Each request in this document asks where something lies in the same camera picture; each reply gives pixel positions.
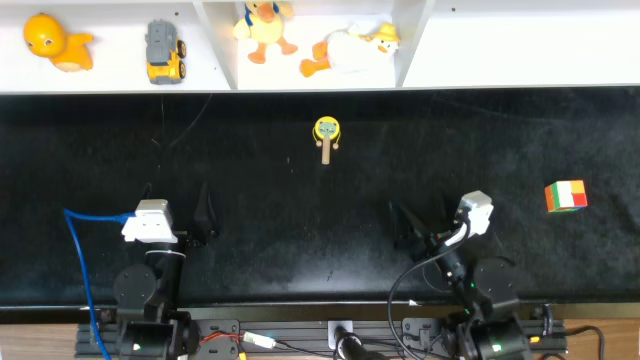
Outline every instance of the rubik's cube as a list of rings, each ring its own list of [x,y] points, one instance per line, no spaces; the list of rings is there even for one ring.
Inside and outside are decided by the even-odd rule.
[[[549,212],[576,211],[587,207],[582,180],[558,181],[544,189]]]

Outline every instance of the black table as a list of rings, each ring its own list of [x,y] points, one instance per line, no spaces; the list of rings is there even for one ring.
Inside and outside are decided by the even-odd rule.
[[[420,214],[481,189],[495,211],[467,251],[502,255],[525,301],[640,299],[636,88],[0,98],[0,306],[85,304],[64,207],[133,211],[147,183],[187,226],[203,182],[222,235],[188,251],[180,306],[384,301],[410,264],[387,202]],[[164,103],[164,120],[161,112]],[[330,166],[311,128],[342,125]],[[168,148],[181,134],[178,143]],[[589,207],[547,214],[583,179]],[[76,222],[96,303],[141,262],[115,224]],[[450,303],[415,274],[399,299]]]

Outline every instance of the wooden floor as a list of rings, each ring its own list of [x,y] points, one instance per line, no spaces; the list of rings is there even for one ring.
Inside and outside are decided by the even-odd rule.
[[[605,335],[605,357],[609,360],[640,359],[640,319],[566,320],[567,329],[584,325],[599,327]],[[76,325],[3,325],[0,326],[0,360],[73,359]],[[598,336],[585,332],[569,338],[569,360],[599,360]],[[314,359],[309,356],[290,360]]]

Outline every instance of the toy truck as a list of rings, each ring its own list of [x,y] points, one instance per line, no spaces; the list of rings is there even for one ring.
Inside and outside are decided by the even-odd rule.
[[[147,74],[152,84],[176,84],[187,75],[181,59],[187,56],[187,46],[178,39],[173,24],[164,20],[149,23],[147,42]]]

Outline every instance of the duck beak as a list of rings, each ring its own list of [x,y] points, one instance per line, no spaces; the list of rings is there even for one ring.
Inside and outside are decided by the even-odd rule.
[[[273,11],[273,3],[266,2],[258,6],[258,17],[266,23],[272,22],[276,17],[276,12]]]

